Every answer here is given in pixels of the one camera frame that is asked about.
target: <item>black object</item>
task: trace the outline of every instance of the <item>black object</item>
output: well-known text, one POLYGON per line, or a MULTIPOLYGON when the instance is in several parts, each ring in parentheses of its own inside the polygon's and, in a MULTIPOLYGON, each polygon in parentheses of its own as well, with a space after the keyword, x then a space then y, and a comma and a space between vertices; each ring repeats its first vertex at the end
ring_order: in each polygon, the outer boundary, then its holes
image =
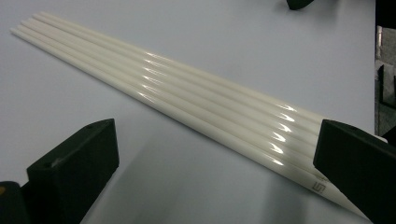
POLYGON ((393 127, 392 129, 390 129, 387 133, 382 135, 382 137, 387 139, 388 143, 390 145, 393 145, 394 147, 396 147, 396 127, 393 127))
POLYGON ((291 10, 298 10, 308 6, 314 0, 287 0, 288 6, 291 10))
POLYGON ((74 133, 27 168, 21 189, 31 222, 79 223, 119 163, 114 119, 74 133))
POLYGON ((396 147, 325 119, 314 165, 374 223, 396 223, 396 147))
POLYGON ((375 1, 375 23, 376 25, 396 29, 396 14, 394 13, 393 1, 375 1))
POLYGON ((15 182, 0 182, 0 223, 30 223, 20 185, 15 182))

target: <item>white surface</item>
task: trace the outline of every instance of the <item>white surface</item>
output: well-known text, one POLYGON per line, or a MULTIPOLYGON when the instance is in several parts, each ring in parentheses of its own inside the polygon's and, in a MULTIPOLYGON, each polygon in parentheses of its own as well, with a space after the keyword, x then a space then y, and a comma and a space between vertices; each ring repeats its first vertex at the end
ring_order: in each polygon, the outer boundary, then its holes
POLYGON ((0 3, 0 179, 115 118, 120 168, 87 223, 365 223, 9 33, 48 11, 326 117, 374 129, 374 1, 0 3))

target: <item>white backdrop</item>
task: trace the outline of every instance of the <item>white backdrop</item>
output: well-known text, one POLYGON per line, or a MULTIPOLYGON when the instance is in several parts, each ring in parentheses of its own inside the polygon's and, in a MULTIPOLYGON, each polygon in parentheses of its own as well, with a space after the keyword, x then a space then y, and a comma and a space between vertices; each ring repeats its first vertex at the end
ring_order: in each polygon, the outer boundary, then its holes
POLYGON ((0 2, 0 180, 116 120, 120 168, 84 223, 366 223, 9 32, 39 11, 374 132, 374 0, 0 2))

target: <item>white tube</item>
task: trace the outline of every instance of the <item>white tube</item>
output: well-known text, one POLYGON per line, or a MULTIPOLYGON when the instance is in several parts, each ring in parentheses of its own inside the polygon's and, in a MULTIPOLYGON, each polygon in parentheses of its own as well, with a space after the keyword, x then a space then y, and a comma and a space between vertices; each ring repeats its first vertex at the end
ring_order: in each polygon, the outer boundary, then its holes
POLYGON ((63 20, 63 19, 61 19, 59 17, 56 17, 56 16, 53 16, 53 15, 47 13, 47 12, 40 12, 40 15, 43 16, 43 17, 46 17, 48 19, 51 19, 53 21, 57 21, 57 22, 65 25, 65 26, 68 26, 68 27, 73 28, 75 30, 81 31, 84 34, 95 36, 95 37, 97 37, 99 39, 102 39, 102 40, 108 42, 108 43, 112 43, 112 44, 114 44, 116 46, 119 46, 121 48, 128 49, 131 52, 138 53, 138 54, 141 55, 141 57, 144 57, 145 55, 150 55, 151 57, 158 59, 159 62, 163 62, 164 64, 168 64, 169 66, 173 66, 173 67, 185 70, 185 71, 187 71, 189 73, 193 73, 196 76, 203 77, 203 78, 205 78, 207 80, 210 80, 211 82, 215 82, 215 83, 217 83, 217 84, 219 84, 221 86, 227 87, 227 88, 229 88, 231 90, 234 90, 234 91, 238 91, 238 92, 240 92, 242 94, 245 94, 247 96, 256 98, 256 99, 261 100, 261 101, 263 101, 265 103, 270 103, 272 105, 279 105, 280 107, 286 107, 288 110, 293 109, 293 110, 291 110, 292 112, 297 112, 297 114, 299 114, 299 116, 302 116, 303 118, 313 120, 314 122, 321 122, 323 120, 322 116, 319 116, 319 115, 317 115, 315 113, 312 113, 310 111, 301 109, 301 108, 299 108, 297 106, 293 106, 293 105, 290 105, 290 104, 285 104, 284 102, 281 102, 281 101, 279 101, 276 98, 270 97, 268 95, 262 95, 261 93, 259 93, 257 91, 253 91, 251 89, 244 88, 244 87, 242 87, 240 85, 237 85, 237 84, 235 84, 235 83, 233 83, 233 82, 231 82, 231 81, 229 81, 227 79, 224 79, 224 78, 221 78, 221 77, 215 77, 215 76, 213 76, 211 74, 208 74, 208 73, 205 73, 205 72, 203 72, 201 70, 189 67, 189 66, 187 66, 187 65, 185 65, 183 63, 178 63, 178 62, 166 59, 164 57, 161 57, 159 55, 155 55, 155 54, 146 52, 144 49, 140 49, 140 48, 138 48, 136 46, 133 46, 133 45, 130 45, 128 43, 121 42, 121 41, 119 41, 116 38, 100 34, 98 32, 95 32, 93 30, 87 29, 87 28, 85 28, 83 26, 80 26, 78 24, 75 24, 73 22, 63 20))
POLYGON ((345 208, 357 213, 364 217, 364 214, 351 203, 344 194, 342 194, 333 184, 315 177, 314 175, 300 169, 297 166, 290 164, 284 164, 277 159, 268 156, 259 148, 232 136, 229 133, 224 132, 221 129, 216 128, 210 123, 204 122, 177 107, 169 105, 168 103, 152 96, 152 93, 145 88, 137 89, 119 79, 87 64, 84 63, 71 55, 62 52, 20 30, 11 29, 12 34, 28 41, 29 43, 45 50, 46 52, 64 60, 67 63, 74 65, 82 71, 96 77, 105 83, 113 86, 114 88, 129 94, 135 99, 163 112, 169 117, 176 119, 185 125, 193 128, 194 130, 222 143, 224 146, 232 148, 238 153, 264 165, 265 167, 285 176, 286 178, 293 180, 294 182, 310 189, 311 191, 320 194, 321 196, 328 198, 329 200, 338 203, 345 208))
MULTIPOLYGON (((61 30, 64 30, 67 33, 76 35, 76 36, 83 38, 85 40, 88 40, 94 44, 102 46, 103 48, 113 50, 120 55, 124 55, 124 56, 134 58, 137 60, 143 59, 143 60, 151 61, 151 62, 153 62, 153 64, 160 66, 161 69, 169 69, 172 74, 175 74, 175 75, 177 74, 177 73, 175 73, 176 69, 174 69, 175 63, 170 60, 165 60, 165 58, 163 58, 163 57, 160 57, 160 56, 157 56, 152 53, 145 52, 145 51, 135 52, 132 50, 128 50, 127 46, 129 46, 129 45, 120 47, 113 43, 109 43, 101 38, 98 38, 97 36, 86 34, 84 32, 81 32, 80 30, 74 29, 73 27, 69 27, 61 22, 50 20, 50 19, 48 19, 44 16, 41 16, 41 15, 35 14, 34 18, 36 18, 37 20, 43 21, 47 24, 50 24, 54 27, 57 27, 61 30)), ((317 115, 312 115, 312 113, 310 113, 310 112, 306 112, 307 114, 305 114, 305 112, 302 109, 299 109, 299 111, 303 111, 303 113, 300 113, 297 111, 297 109, 294 109, 294 107, 290 107, 278 100, 275 100, 274 102, 271 102, 271 103, 268 103, 265 101, 260 101, 257 99, 258 95, 260 95, 257 92, 255 94, 252 94, 253 96, 256 96, 256 97, 251 97, 244 93, 241 94, 240 91, 243 90, 243 88, 240 86, 238 86, 239 88, 237 88, 238 91, 235 91, 228 87, 224 87, 224 85, 220 85, 219 83, 221 83, 221 82, 219 82, 219 81, 211 80, 214 78, 212 75, 208 75, 208 76, 205 76, 206 78, 202 78, 201 76, 198 76, 196 73, 194 73, 194 71, 195 70, 191 70, 191 72, 189 71, 189 76, 184 76, 183 78, 186 78, 187 80, 189 80, 193 83, 204 86, 206 89, 217 92, 218 94, 221 94, 225 97, 234 99, 235 101, 238 101, 240 104, 250 106, 252 108, 260 110, 263 113, 267 113, 267 114, 273 116, 274 119, 283 119, 283 122, 286 122, 287 125, 299 127, 301 129, 307 130, 311 133, 318 133, 318 131, 320 130, 321 120, 316 120, 316 119, 312 120, 312 118, 318 117, 317 115)), ((266 97, 266 96, 262 96, 262 98, 271 100, 271 98, 266 97)))
MULTIPOLYGON (((136 88, 143 87, 149 91, 152 91, 152 94, 155 97, 165 101, 170 105, 176 106, 177 108, 181 108, 182 110, 188 112, 189 114, 194 115, 195 117, 201 120, 209 122, 212 125, 216 126, 217 128, 220 128, 225 132, 228 132, 240 139, 243 139, 258 148, 261 148, 263 151, 265 151, 266 153, 268 153, 269 155, 271 155, 272 157, 278 160, 282 160, 284 162, 287 161, 296 166, 299 166, 300 168, 310 172, 313 175, 318 176, 319 178, 326 178, 321 172, 319 172, 313 166, 312 158, 308 158, 303 154, 295 152, 294 150, 287 148, 285 144, 278 143, 276 141, 276 139, 281 141, 286 141, 286 139, 288 139, 286 135, 285 138, 284 136, 278 133, 273 133, 274 136, 273 139, 264 137, 262 135, 252 132, 251 130, 243 126, 239 126, 234 122, 224 119, 222 116, 229 115, 230 117, 231 113, 227 113, 228 112, 227 110, 222 109, 218 105, 210 104, 208 101, 195 97, 194 95, 190 94, 187 91, 177 90, 174 92, 174 94, 168 93, 167 91, 173 91, 175 87, 169 86, 165 83, 162 83, 161 85, 153 85, 153 82, 149 82, 145 78, 139 78, 139 75, 134 75, 133 73, 131 74, 131 76, 128 76, 127 74, 121 72, 115 67, 110 67, 105 63, 95 60, 92 57, 81 54, 77 51, 77 49, 69 48, 59 42, 56 42, 53 39, 45 37, 44 35, 41 35, 33 30, 30 30, 29 28, 19 26, 18 29, 30 36, 33 36, 36 39, 39 39, 40 41, 43 41, 51 45, 56 49, 60 49, 61 51, 75 57, 76 59, 83 61, 84 63, 89 63, 90 65, 93 65, 94 67, 108 74, 111 74, 113 77, 116 77, 117 79, 120 79, 124 82, 129 83, 132 86, 135 86, 136 88), (196 103, 199 102, 202 103, 201 105, 203 107, 196 105, 196 103), (212 111, 217 110, 219 114, 217 115, 204 108, 206 109, 209 108, 212 111)), ((235 119, 241 119, 241 117, 236 115, 235 119)))
POLYGON ((42 35, 66 45, 69 48, 76 49, 79 52, 82 52, 100 61, 101 63, 112 66, 121 72, 141 79, 143 78, 144 81, 151 81, 152 84, 161 86, 159 88, 162 88, 163 90, 166 88, 167 92, 178 95, 184 100, 187 100, 202 108, 206 108, 219 116, 223 116, 232 122, 235 122, 255 133, 260 134, 263 137, 269 137, 272 140, 277 139, 278 143, 283 147, 292 148, 293 150, 296 150, 310 158, 313 158, 314 156, 315 144, 318 141, 318 137, 316 135, 299 130, 299 133, 305 133, 305 136, 308 135, 307 137, 310 137, 311 140, 308 142, 306 139, 303 139, 303 136, 296 138, 292 130, 287 129, 289 127, 279 123, 279 121, 267 118, 268 116, 263 113, 259 113, 254 109, 240 105, 237 102, 217 95, 214 92, 205 91, 203 88, 197 87, 193 83, 169 76, 158 68, 151 68, 145 64, 136 63, 112 51, 102 49, 99 46, 96 46, 85 40, 78 39, 75 36, 69 35, 39 21, 23 21, 22 24, 32 30, 39 32, 42 35), (255 118, 266 119, 266 122, 257 120, 255 118), (276 123, 277 126, 281 126, 282 129, 279 130, 277 128, 269 128, 272 126, 271 122, 276 123), (283 131, 287 134, 289 137, 288 142, 282 142, 283 133, 280 131, 283 131))

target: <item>white rod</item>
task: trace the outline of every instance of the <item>white rod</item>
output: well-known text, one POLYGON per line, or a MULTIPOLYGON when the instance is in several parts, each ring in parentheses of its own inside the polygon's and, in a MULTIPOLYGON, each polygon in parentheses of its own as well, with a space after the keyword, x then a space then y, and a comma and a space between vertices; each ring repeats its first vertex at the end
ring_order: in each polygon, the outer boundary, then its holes
POLYGON ((130 44, 128 44, 128 43, 119 41, 118 39, 113 38, 113 37, 111 37, 111 36, 107 36, 107 35, 100 34, 100 33, 98 33, 98 32, 95 32, 95 31, 93 31, 93 30, 87 29, 87 28, 85 28, 85 27, 83 27, 83 26, 80 26, 80 25, 78 25, 78 24, 75 24, 75 23, 73 23, 73 22, 63 20, 63 19, 61 19, 61 18, 59 18, 59 17, 56 17, 56 16, 54 16, 54 15, 51 15, 51 14, 49 14, 49 13, 40 12, 40 14, 41 14, 42 16, 48 18, 48 19, 51 19, 51 20, 57 21, 57 22, 59 22, 59 23, 62 23, 62 24, 66 25, 66 26, 69 26, 69 27, 71 27, 71 28, 73 28, 73 29, 76 29, 76 30, 78 30, 78 31, 81 31, 82 33, 85 33, 85 34, 87 34, 87 35, 95 36, 95 37, 97 37, 97 38, 100 38, 100 39, 102 39, 102 40, 105 40, 106 42, 112 43, 112 44, 117 45, 117 46, 119 46, 119 47, 128 49, 128 50, 133 51, 133 52, 136 52, 136 53, 138 53, 138 54, 141 54, 141 56, 144 56, 144 55, 147 55, 147 54, 148 54, 148 55, 151 55, 152 57, 158 59, 159 61, 161 61, 161 62, 163 62, 163 63, 165 63, 165 64, 169 64, 169 65, 171 65, 171 66, 173 66, 173 67, 176 67, 176 68, 185 70, 185 71, 187 71, 187 72, 189 72, 189 73, 193 73, 193 74, 195 74, 196 76, 206 78, 206 79, 208 79, 208 80, 210 80, 210 81, 212 81, 212 82, 215 82, 215 83, 217 83, 217 84, 219 84, 219 85, 221 85, 221 86, 230 88, 230 89, 232 89, 232 90, 234 90, 234 91, 238 91, 238 92, 240 92, 240 93, 242 93, 242 94, 245 94, 245 95, 248 95, 248 96, 250 96, 250 97, 256 98, 256 99, 261 100, 261 101, 263 101, 263 102, 265 102, 265 103, 270 103, 270 104, 272 104, 272 105, 279 105, 279 106, 281 106, 281 107, 286 107, 286 108, 288 108, 288 109, 291 110, 291 111, 294 111, 294 110, 297 110, 297 112, 300 111, 300 112, 301 112, 301 113, 300 113, 301 116, 303 116, 303 117, 306 118, 306 119, 311 119, 311 120, 313 120, 314 122, 321 122, 321 121, 323 120, 323 117, 322 117, 322 116, 319 116, 319 115, 317 115, 317 114, 315 114, 315 113, 312 113, 312 112, 310 112, 310 111, 301 109, 301 108, 299 108, 299 107, 297 107, 297 106, 292 106, 292 105, 290 105, 290 104, 285 104, 284 102, 281 102, 281 101, 279 101, 279 100, 276 99, 276 98, 270 97, 270 96, 268 96, 268 95, 262 95, 260 92, 253 91, 253 90, 251 90, 251 89, 242 87, 242 86, 237 85, 237 84, 235 84, 235 83, 233 83, 233 82, 231 82, 231 81, 229 81, 229 80, 227 80, 227 79, 224 79, 224 78, 221 78, 221 77, 215 77, 215 76, 213 76, 213 75, 211 75, 211 74, 205 73, 205 72, 200 71, 200 70, 198 70, 198 69, 195 69, 195 68, 193 68, 193 67, 189 67, 189 66, 187 66, 187 65, 185 65, 185 64, 183 64, 183 63, 178 63, 178 62, 175 62, 175 61, 166 59, 166 58, 164 58, 164 57, 161 57, 161 56, 159 56, 159 55, 155 55, 155 54, 146 52, 144 49, 140 49, 140 48, 138 48, 138 47, 136 47, 136 46, 133 46, 133 45, 130 45, 130 44))
POLYGON ((72 49, 77 49, 102 63, 116 67, 122 72, 130 74, 133 71, 133 75, 139 74, 141 77, 147 80, 152 80, 158 85, 160 85, 160 83, 170 84, 184 91, 191 92, 194 96, 200 96, 206 100, 202 103, 204 105, 216 104, 216 106, 221 106, 225 116, 228 116, 229 114, 230 116, 239 115, 238 117, 234 117, 233 120, 256 133, 271 136, 272 138, 276 138, 276 136, 274 136, 274 132, 276 134, 279 134, 280 132, 281 135, 282 133, 285 133, 290 137, 290 140, 287 143, 288 146, 296 148, 297 151, 300 151, 311 158, 313 158, 315 154, 315 146, 318 141, 318 136, 301 129, 298 130, 290 125, 287 126, 282 123, 281 119, 268 117, 266 114, 260 113, 248 106, 241 105, 238 102, 218 95, 215 92, 206 91, 205 89, 194 85, 194 83, 173 77, 162 69, 153 67, 151 64, 142 64, 132 61, 129 58, 65 33, 64 31, 49 26, 46 23, 29 20, 23 21, 22 24, 42 35, 56 39, 58 42, 65 44, 72 49))
MULTIPOLYGON (((122 47, 113 45, 113 44, 108 43, 102 39, 97 38, 96 36, 87 35, 79 30, 75 30, 75 29, 68 27, 60 22, 50 20, 50 19, 40 16, 40 15, 34 15, 34 17, 40 21, 43 21, 47 24, 50 24, 50 25, 57 27, 61 30, 64 30, 67 33, 76 35, 76 36, 86 39, 94 44, 97 44, 104 48, 113 50, 113 51, 117 52, 118 54, 125 55, 127 57, 131 57, 131 58, 135 58, 135 59, 142 58, 142 56, 139 53, 129 51, 126 48, 122 48, 122 47)), ((146 53, 143 59, 153 61, 153 62, 155 62, 156 65, 160 66, 162 69, 170 69, 172 71, 171 72, 172 74, 175 74, 175 75, 177 74, 177 73, 175 73, 175 69, 172 68, 172 64, 170 64, 170 63, 162 64, 163 60, 158 61, 157 60, 158 58, 163 59, 162 57, 156 56, 154 54, 146 53)), ((288 125, 295 125, 301 129, 308 130, 309 132, 312 132, 312 133, 318 133, 320 130, 321 121, 317 121, 317 120, 313 121, 311 119, 308 119, 308 118, 306 118, 305 115, 297 112, 295 109, 293 109, 291 107, 283 106, 284 103, 282 103, 281 101, 276 101, 276 105, 272 104, 272 103, 269 104, 269 103, 261 102, 255 98, 252 98, 252 97, 244 95, 244 94, 236 94, 237 92, 235 92, 234 90, 225 88, 224 86, 219 85, 218 83, 213 82, 211 80, 206 80, 206 79, 200 78, 199 76, 192 76, 192 75, 195 75, 195 74, 189 74, 189 76, 184 76, 183 78, 186 78, 189 81, 199 84, 209 90, 215 91, 218 94, 222 94, 230 99, 234 99, 243 105, 247 105, 252 108, 256 108, 263 113, 267 113, 271 116, 274 116, 275 119, 281 118, 281 119, 283 119, 284 122, 287 122, 288 125)))
POLYGON ((353 204, 347 197, 342 194, 333 184, 324 181, 322 179, 317 179, 314 175, 300 169, 299 167, 293 165, 283 164, 282 162, 268 156, 259 148, 242 141, 229 133, 224 132, 221 129, 216 128, 210 123, 204 122, 177 107, 169 105, 168 103, 154 97, 151 92, 145 88, 137 89, 117 78, 87 64, 84 63, 59 49, 56 49, 20 30, 11 29, 12 34, 26 40, 27 42, 43 49, 44 51, 64 60, 71 65, 79 68, 80 70, 96 77, 105 83, 113 86, 114 88, 125 92, 126 94, 134 97, 135 99, 163 112, 169 117, 176 119, 185 125, 193 128, 194 130, 222 143, 224 146, 229 147, 236 152, 266 166, 267 168, 285 176, 286 178, 310 189, 311 191, 320 194, 321 196, 344 206, 352 212, 364 217, 364 214, 353 204))
POLYGON ((173 80, 172 77, 169 76, 154 76, 152 73, 153 71, 148 70, 146 67, 142 66, 131 66, 130 62, 121 63, 120 58, 117 58, 117 55, 111 55, 113 52, 101 52, 98 53, 97 50, 93 51, 92 48, 99 48, 98 46, 89 46, 85 43, 78 44, 78 39, 73 38, 74 36, 64 36, 65 34, 57 32, 57 30, 53 27, 48 27, 47 25, 41 25, 40 23, 36 23, 35 21, 23 21, 22 24, 32 30, 39 32, 42 35, 45 35, 51 39, 54 39, 69 48, 76 49, 79 52, 82 52, 89 57, 94 58, 95 60, 100 61, 101 63, 107 64, 113 68, 120 70, 123 73, 129 74, 140 80, 145 82, 150 81, 150 84, 154 84, 158 86, 158 88, 162 89, 163 91, 170 92, 178 97, 181 97, 183 100, 186 100, 190 103, 200 106, 201 108, 206 108, 212 113, 217 114, 218 116, 223 116, 224 118, 237 123, 244 128, 248 128, 251 131, 260 134, 260 138, 265 139, 266 141, 276 140, 281 147, 285 147, 286 151, 288 148, 291 150, 298 151, 303 153, 304 155, 313 158, 315 153, 314 146, 311 146, 303 141, 294 139, 290 137, 290 134, 287 134, 287 138, 285 138, 283 133, 269 129, 267 126, 256 122, 253 119, 248 118, 248 116, 241 115, 235 113, 232 110, 227 109, 224 106, 221 106, 223 103, 223 99, 217 101, 208 101, 207 98, 199 97, 203 92, 203 90, 193 90, 195 86, 191 85, 190 83, 177 83, 177 80, 173 80))
POLYGON ((239 126, 238 124, 231 122, 227 119, 224 119, 222 116, 225 114, 230 115, 230 113, 227 113, 226 110, 223 110, 221 107, 218 107, 215 104, 210 104, 208 101, 205 101, 203 99, 200 99, 198 97, 194 97, 192 94, 190 94, 187 91, 183 90, 176 90, 174 94, 169 93, 168 91, 172 91, 175 87, 169 86, 165 83, 161 85, 155 85, 153 82, 147 81, 145 78, 141 78, 139 75, 135 75, 134 72, 132 72, 128 76, 128 74, 125 74, 124 72, 121 72, 118 70, 116 67, 122 65, 115 63, 115 67, 111 67, 106 65, 105 63, 99 62, 95 60, 94 58, 87 56, 85 54, 82 54, 78 52, 82 48, 69 48, 66 45, 63 45, 53 39, 50 39, 40 33, 37 33, 36 31, 33 31, 29 28, 26 28, 24 26, 19 26, 18 29, 20 31, 23 31, 24 33, 33 36, 36 39, 39 39, 52 47, 56 49, 60 49, 61 51, 85 62, 93 65, 94 67, 107 72, 108 74, 111 74, 113 77, 116 77, 117 79, 120 79, 124 82, 129 83, 130 85, 136 86, 137 88, 139 87, 144 87, 145 89, 152 91, 155 97, 164 100, 170 105, 176 106, 177 108, 181 108, 182 110, 188 112, 191 115, 194 115, 195 117, 204 120, 206 122, 209 122, 213 124, 214 126, 222 129, 225 132, 228 132, 242 140, 245 140, 249 142, 250 144, 261 148, 263 151, 271 155, 272 157, 277 158, 278 160, 282 160, 283 162, 290 162, 296 166, 299 166, 300 168, 306 170, 307 172, 310 172, 311 174, 314 174, 318 176, 319 178, 326 178, 321 172, 319 172, 312 164, 312 159, 306 157, 303 154, 300 154, 298 152, 295 152, 292 149, 287 148, 285 144, 279 143, 275 141, 276 139, 281 140, 281 141, 286 141, 289 140, 289 138, 284 135, 280 134, 273 134, 274 138, 266 138, 264 136, 261 136, 259 134, 256 134, 252 132, 251 130, 239 126), (218 110, 219 114, 212 113, 208 111, 207 109, 211 110, 218 110))

